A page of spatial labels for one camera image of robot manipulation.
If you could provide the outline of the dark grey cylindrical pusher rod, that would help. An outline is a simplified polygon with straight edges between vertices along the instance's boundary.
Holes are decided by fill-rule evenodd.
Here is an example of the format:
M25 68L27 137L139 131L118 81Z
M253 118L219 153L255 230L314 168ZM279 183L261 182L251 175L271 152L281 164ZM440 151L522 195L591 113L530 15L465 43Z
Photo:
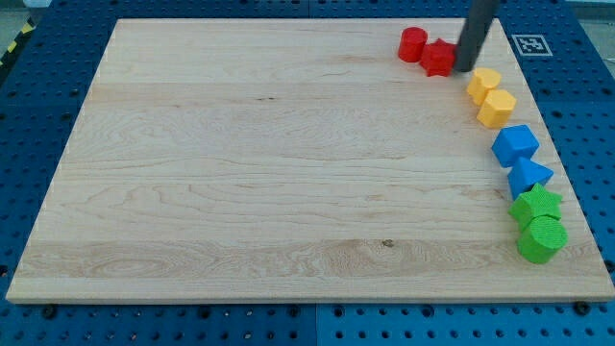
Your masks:
M455 71L469 72L475 67L499 7L499 0L472 1L456 44Z

